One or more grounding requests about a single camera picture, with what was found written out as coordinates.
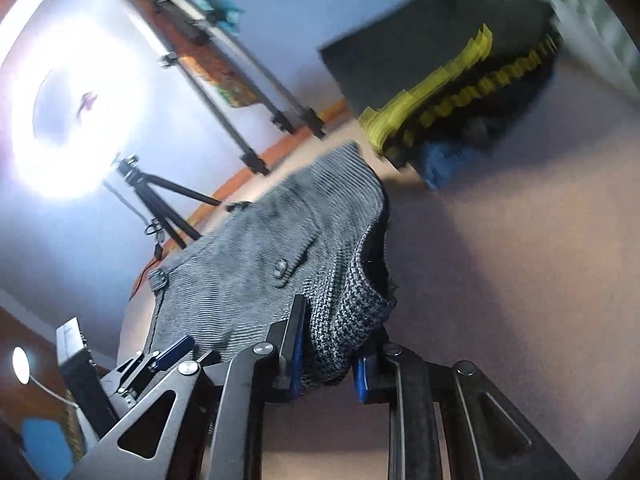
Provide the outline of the leopard print cloth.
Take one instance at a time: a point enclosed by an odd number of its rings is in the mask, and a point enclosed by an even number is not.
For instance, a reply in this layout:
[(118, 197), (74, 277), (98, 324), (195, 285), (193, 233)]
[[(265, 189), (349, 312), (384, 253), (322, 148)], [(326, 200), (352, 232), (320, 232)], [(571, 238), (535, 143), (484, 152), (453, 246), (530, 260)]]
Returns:
[(63, 436), (72, 451), (73, 462), (78, 463), (86, 455), (86, 442), (82, 433), (76, 408), (65, 404), (61, 419)]

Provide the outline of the black folded garment yellow print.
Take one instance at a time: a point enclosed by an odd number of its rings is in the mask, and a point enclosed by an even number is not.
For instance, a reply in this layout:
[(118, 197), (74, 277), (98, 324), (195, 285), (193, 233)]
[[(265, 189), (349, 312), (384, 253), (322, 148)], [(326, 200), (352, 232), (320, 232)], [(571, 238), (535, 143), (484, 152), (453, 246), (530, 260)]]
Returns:
[(409, 0), (320, 56), (376, 154), (488, 151), (536, 101), (562, 38), (544, 0)]

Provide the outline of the teal cloth on tripod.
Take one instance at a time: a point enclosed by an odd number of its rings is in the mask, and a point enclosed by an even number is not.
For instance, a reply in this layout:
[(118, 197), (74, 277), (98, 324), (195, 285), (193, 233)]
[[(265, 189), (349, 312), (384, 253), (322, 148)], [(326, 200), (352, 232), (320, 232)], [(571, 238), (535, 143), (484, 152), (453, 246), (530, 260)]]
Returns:
[(236, 34), (245, 11), (230, 0), (192, 0), (205, 13), (207, 19)]

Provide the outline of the green striped white pillow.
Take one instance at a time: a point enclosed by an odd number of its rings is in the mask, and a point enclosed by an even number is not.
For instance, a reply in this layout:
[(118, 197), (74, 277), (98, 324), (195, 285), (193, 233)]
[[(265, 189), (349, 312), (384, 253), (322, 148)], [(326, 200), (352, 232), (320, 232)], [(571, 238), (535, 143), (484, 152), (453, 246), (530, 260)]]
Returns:
[(639, 49), (605, 0), (546, 0), (567, 50), (629, 99), (639, 99)]

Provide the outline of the orange cloth on tripod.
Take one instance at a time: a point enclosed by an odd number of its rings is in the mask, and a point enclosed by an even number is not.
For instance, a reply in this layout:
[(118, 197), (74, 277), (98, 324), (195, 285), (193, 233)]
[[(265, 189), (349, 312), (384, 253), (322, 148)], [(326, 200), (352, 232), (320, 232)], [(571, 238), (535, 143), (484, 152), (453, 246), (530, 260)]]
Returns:
[(249, 107), (259, 102), (257, 94), (241, 74), (209, 43), (206, 33), (191, 24), (171, 1), (134, 1), (144, 18), (170, 43), (178, 58), (208, 82), (224, 102), (233, 108)]

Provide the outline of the white clip desk lamp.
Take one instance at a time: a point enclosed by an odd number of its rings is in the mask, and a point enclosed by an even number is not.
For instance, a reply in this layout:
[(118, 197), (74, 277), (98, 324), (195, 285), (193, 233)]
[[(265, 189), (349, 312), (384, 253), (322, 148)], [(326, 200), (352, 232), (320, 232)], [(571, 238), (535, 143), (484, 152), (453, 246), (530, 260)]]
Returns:
[(58, 400), (63, 404), (70, 406), (71, 408), (78, 408), (78, 405), (75, 402), (68, 400), (66, 398), (63, 398), (62, 396), (60, 396), (50, 388), (43, 385), (37, 378), (35, 378), (35, 376), (32, 374), (32, 371), (30, 370), (30, 363), (29, 363), (28, 356), (22, 347), (16, 346), (13, 349), (12, 356), (11, 356), (11, 363), (12, 363), (13, 373), (20, 384), (28, 385), (30, 382), (32, 382), (44, 393), (47, 393), (49, 396), (52, 396), (53, 399)]

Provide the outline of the beige blanket on bed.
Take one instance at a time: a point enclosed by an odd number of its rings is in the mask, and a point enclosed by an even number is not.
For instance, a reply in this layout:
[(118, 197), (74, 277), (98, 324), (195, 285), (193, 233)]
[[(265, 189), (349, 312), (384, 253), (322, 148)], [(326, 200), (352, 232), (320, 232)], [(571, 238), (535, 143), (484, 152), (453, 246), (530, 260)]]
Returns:
[(563, 58), (438, 191), (370, 148), (390, 199), (394, 341), (474, 362), (583, 479), (639, 474), (639, 109)]

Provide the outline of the silver tall tripod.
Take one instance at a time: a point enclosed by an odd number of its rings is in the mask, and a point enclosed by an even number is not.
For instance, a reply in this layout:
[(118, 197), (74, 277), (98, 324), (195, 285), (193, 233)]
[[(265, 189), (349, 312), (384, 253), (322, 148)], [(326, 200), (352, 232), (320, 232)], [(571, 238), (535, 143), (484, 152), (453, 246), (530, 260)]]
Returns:
[(166, 53), (163, 66), (177, 66), (200, 99), (215, 116), (224, 132), (241, 151), (241, 160), (254, 174), (268, 174), (262, 158), (250, 147), (220, 109), (206, 86), (232, 108), (262, 104), (279, 130), (296, 133), (290, 121), (265, 91), (247, 73), (249, 67), (268, 81), (277, 95), (292, 108), (297, 122), (318, 139), (324, 137), (324, 122), (308, 106), (300, 104), (281, 81), (244, 47), (235, 32), (242, 11), (227, 0), (126, 0), (151, 29)]

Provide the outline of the black small tripod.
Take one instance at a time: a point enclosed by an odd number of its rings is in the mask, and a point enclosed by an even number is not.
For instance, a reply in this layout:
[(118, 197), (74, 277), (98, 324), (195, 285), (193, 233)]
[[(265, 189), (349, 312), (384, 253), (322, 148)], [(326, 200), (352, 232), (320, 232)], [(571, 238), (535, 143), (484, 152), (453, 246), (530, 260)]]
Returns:
[(142, 205), (145, 206), (145, 209), (150, 214), (149, 217), (142, 214), (140, 210), (137, 210), (130, 200), (127, 200), (126, 197), (117, 191), (107, 180), (102, 181), (103, 187), (107, 192), (110, 192), (119, 203), (124, 205), (142, 221), (145, 235), (154, 236), (156, 246), (160, 246), (160, 243), (164, 240), (164, 236), (168, 235), (180, 249), (186, 248), (186, 241), (184, 239), (187, 238), (194, 242), (194, 240), (198, 240), (201, 237), (201, 233), (198, 232), (197, 229), (192, 228), (192, 226), (186, 222), (186, 218), (180, 216), (174, 208), (169, 206), (168, 203), (160, 197), (160, 194), (157, 194), (157, 192), (153, 190), (153, 186), (190, 198), (190, 200), (196, 200), (201, 204), (212, 205), (215, 208), (222, 205), (222, 201), (186, 188), (176, 182), (156, 176), (155, 174), (148, 174), (138, 168), (138, 161), (139, 157), (136, 155), (125, 158), (116, 155), (111, 167), (116, 174), (122, 178), (126, 185), (132, 189), (132, 192), (134, 192), (134, 195), (137, 196)]

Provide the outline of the grey knit shorts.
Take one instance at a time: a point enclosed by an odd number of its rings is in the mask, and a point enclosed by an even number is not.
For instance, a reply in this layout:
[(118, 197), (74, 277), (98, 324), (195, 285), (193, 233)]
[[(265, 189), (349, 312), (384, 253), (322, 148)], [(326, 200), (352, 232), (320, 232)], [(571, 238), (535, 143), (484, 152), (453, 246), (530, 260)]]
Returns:
[(155, 297), (145, 347), (181, 337), (194, 354), (230, 360), (263, 341), (307, 300), (302, 383), (332, 385), (390, 316), (396, 301), (385, 239), (390, 204), (355, 142), (289, 174), (149, 277)]

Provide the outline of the blue folded jeans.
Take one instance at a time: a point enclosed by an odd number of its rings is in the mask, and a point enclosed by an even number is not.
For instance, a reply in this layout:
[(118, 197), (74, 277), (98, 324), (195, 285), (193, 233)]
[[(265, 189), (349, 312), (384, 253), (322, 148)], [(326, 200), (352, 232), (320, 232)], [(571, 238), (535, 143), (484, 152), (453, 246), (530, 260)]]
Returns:
[(501, 133), (502, 128), (493, 120), (472, 119), (457, 134), (426, 142), (414, 168), (431, 190), (439, 190), (459, 170), (486, 156)]

